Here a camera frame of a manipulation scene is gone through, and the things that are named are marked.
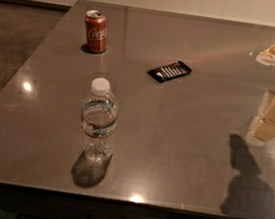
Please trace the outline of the clear plastic water bottle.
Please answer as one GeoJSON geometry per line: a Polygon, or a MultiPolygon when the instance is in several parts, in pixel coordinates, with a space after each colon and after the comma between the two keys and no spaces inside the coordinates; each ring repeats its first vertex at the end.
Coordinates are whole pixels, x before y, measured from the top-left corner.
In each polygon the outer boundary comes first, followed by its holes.
{"type": "Polygon", "coordinates": [[[98,77],[91,91],[82,100],[81,128],[86,135],[84,156],[90,167],[106,165],[113,154],[113,134],[116,130],[118,103],[108,79],[98,77]]]}

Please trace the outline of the black snack bar packet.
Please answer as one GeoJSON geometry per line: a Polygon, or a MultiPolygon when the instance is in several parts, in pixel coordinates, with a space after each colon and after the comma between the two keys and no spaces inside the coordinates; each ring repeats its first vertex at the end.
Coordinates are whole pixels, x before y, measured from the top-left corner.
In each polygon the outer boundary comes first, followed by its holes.
{"type": "Polygon", "coordinates": [[[192,70],[182,61],[177,61],[173,64],[168,64],[165,66],[160,66],[149,70],[147,73],[153,79],[159,83],[164,83],[169,80],[174,80],[183,76],[190,75],[192,70]]]}

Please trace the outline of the red Coca-Cola can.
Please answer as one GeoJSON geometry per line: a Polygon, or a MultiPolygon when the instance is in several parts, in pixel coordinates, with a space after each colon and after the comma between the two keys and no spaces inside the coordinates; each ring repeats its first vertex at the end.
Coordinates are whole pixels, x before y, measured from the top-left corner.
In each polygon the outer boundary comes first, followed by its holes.
{"type": "Polygon", "coordinates": [[[106,51],[106,17],[98,10],[88,10],[85,14],[86,40],[88,50],[95,53],[106,51]]]}

